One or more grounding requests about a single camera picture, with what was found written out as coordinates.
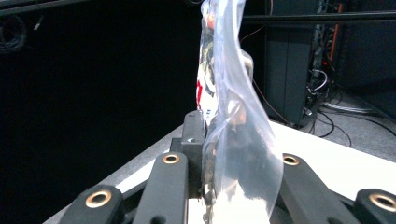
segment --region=wire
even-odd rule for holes
[[[329,122],[330,122],[331,125],[332,125],[332,129],[331,129],[328,133],[325,133],[325,134],[323,134],[323,135],[321,135],[321,136],[318,136],[318,137],[320,137],[320,138],[324,138],[324,137],[327,137],[327,136],[329,136],[330,134],[332,134],[332,132],[334,132],[335,124],[334,124],[334,122],[332,122],[332,119],[330,119],[329,116],[323,114],[322,112],[318,112],[318,113],[321,114],[321,115],[323,115],[324,117],[326,117],[326,119],[328,119]]]
[[[262,99],[265,101],[265,103],[268,104],[268,106],[280,117],[282,118],[287,124],[289,123],[285,118],[283,118],[279,113],[277,113],[277,111],[270,105],[270,103],[267,101],[267,99],[265,99],[264,94],[262,94],[262,91],[260,90],[259,86],[256,83],[256,80],[253,79],[253,83],[256,86],[257,91],[260,93],[260,95],[262,96]]]
[[[308,133],[311,133],[312,131],[312,135],[315,135],[315,124],[316,124],[316,121],[317,121],[317,117],[318,117],[318,114],[316,114],[315,116],[314,116],[314,118],[313,118],[313,120],[312,120],[312,127],[311,127],[311,129],[309,130],[309,132]]]
[[[351,117],[351,118],[354,118],[354,119],[363,119],[363,120],[372,122],[372,123],[374,123],[374,124],[376,124],[376,125],[382,127],[383,129],[387,130],[389,133],[391,133],[393,136],[396,137],[396,133],[395,133],[393,130],[391,130],[391,129],[388,128],[387,126],[385,126],[385,125],[383,125],[383,124],[381,124],[381,123],[379,123],[379,122],[377,122],[377,121],[375,121],[375,120],[372,120],[372,119],[360,118],[360,117],[351,116],[351,115],[348,115],[348,114],[343,114],[343,113],[332,113],[332,112],[327,112],[327,111],[321,111],[321,113],[327,113],[327,114],[334,114],[334,115],[346,116],[346,117]]]
[[[330,103],[323,103],[323,106],[330,110],[335,110],[340,112],[355,113],[355,114],[376,114],[376,112],[370,108],[346,107],[346,106],[332,105]]]
[[[327,80],[328,80],[328,76],[327,76],[327,74],[326,74],[325,72],[323,72],[322,70],[312,69],[312,72],[319,72],[319,73],[321,73],[321,74],[324,75],[324,81],[323,81],[323,83],[322,83],[320,86],[314,88],[314,91],[320,90],[322,87],[324,87],[324,85],[326,85]]]
[[[322,120],[322,119],[320,119],[320,118],[317,118],[317,119],[318,119],[320,122],[322,122],[322,123],[331,125],[330,123],[328,123],[328,122],[326,122],[326,121],[324,121],[324,120]],[[335,125],[335,124],[334,124],[334,127],[337,128],[337,129],[339,129],[341,132],[343,132],[343,133],[346,135],[346,137],[347,137],[347,139],[348,139],[348,141],[349,141],[349,147],[352,147],[352,139],[350,139],[349,134],[347,134],[343,129],[341,129],[339,126],[337,126],[337,125]]]
[[[5,19],[0,24],[0,53],[20,50],[26,41],[26,26],[18,16]]]
[[[270,16],[272,16],[273,11],[274,11],[274,0],[271,0],[271,4],[270,4]],[[265,27],[265,25],[263,25],[262,27],[260,27],[258,30],[253,31],[252,33],[250,33],[250,34],[248,34],[248,35],[245,35],[245,36],[239,41],[239,43],[242,43],[242,41],[244,41],[246,38],[250,37],[251,35],[254,35],[254,34],[258,33],[258,32],[259,32],[260,30],[262,30],[262,28],[264,28],[264,27]]]

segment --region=metal rod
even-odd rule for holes
[[[86,2],[86,1],[88,1],[88,0],[57,0],[57,1],[51,1],[51,2],[46,2],[46,3],[36,3],[34,1],[32,3],[32,5],[28,5],[28,6],[10,7],[10,8],[0,9],[0,17],[9,16],[9,15],[13,15],[13,14],[19,14],[22,12],[41,10],[41,9],[49,8],[49,7],[60,7],[60,6],[68,5],[68,4]]]
[[[303,24],[335,24],[335,23],[367,23],[396,21],[396,10],[376,12],[346,12],[311,15],[252,15],[244,16],[243,23],[246,24],[280,24],[280,23],[303,23]]]

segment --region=plastic bag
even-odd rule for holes
[[[197,104],[206,223],[269,223],[283,174],[281,152],[252,88],[238,32],[245,1],[204,1]]]

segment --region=black cable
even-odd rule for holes
[[[323,114],[323,113],[320,112],[320,111],[319,111],[318,113],[321,114],[321,115],[323,115],[324,117],[326,117],[326,119],[328,119],[329,122],[332,124],[332,129],[331,129],[328,133],[323,134],[323,135],[321,135],[321,136],[318,136],[318,137],[320,137],[320,138],[324,138],[324,137],[327,137],[327,136],[329,136],[330,134],[332,134],[332,132],[334,132],[334,127],[335,127],[335,125],[334,125],[334,122],[332,122],[332,120],[329,118],[329,116]]]
[[[320,119],[320,118],[317,118],[317,119],[318,119],[320,122],[322,122],[322,123],[331,125],[330,123],[328,123],[328,122],[326,122],[326,121],[324,121],[324,120],[322,120],[322,119]],[[334,124],[334,127],[337,128],[337,129],[339,129],[341,132],[343,132],[343,133],[346,135],[347,139],[349,140],[349,147],[352,147],[352,139],[350,139],[349,134],[347,134],[343,129],[341,129],[339,126],[337,126],[337,125],[335,125],[335,124]]]
[[[15,52],[24,46],[26,26],[18,16],[12,16],[0,24],[0,53]]]
[[[379,123],[379,122],[377,122],[377,121],[375,121],[375,120],[372,120],[372,119],[360,118],[360,117],[351,116],[351,115],[348,115],[348,114],[345,114],[345,113],[332,113],[332,112],[327,112],[327,111],[320,111],[320,113],[341,115],[341,116],[345,116],[345,117],[351,117],[351,118],[354,118],[354,119],[363,119],[363,120],[372,122],[372,123],[374,123],[374,124],[376,124],[376,125],[382,127],[383,129],[387,130],[388,132],[390,132],[391,134],[393,134],[393,136],[396,137],[396,133],[395,133],[393,130],[391,130],[391,129],[388,128],[387,126],[385,126],[385,125],[383,125],[383,124],[381,124],[381,123]]]
[[[314,116],[314,118],[312,119],[312,127],[311,127],[311,129],[309,130],[309,132],[308,133],[311,133],[312,131],[312,135],[315,135],[315,123],[316,123],[316,121],[317,121],[317,116],[318,116],[318,114],[316,114],[315,116]]]
[[[335,103],[334,105],[339,105],[341,101],[343,101],[343,93],[340,91],[338,91],[338,93],[340,94],[340,98],[338,99],[337,103]]]

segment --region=table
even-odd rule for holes
[[[279,148],[286,153],[303,158],[326,186],[355,200],[360,189],[382,189],[396,194],[396,163],[344,147],[316,136],[270,122]],[[149,177],[153,160],[169,150],[172,138],[181,137],[182,126],[176,128],[118,171],[99,184],[117,186],[122,192]],[[190,209],[200,209],[200,203],[190,201]],[[45,224],[58,223],[65,209],[48,219]],[[189,214],[194,223],[202,223],[200,214]]]

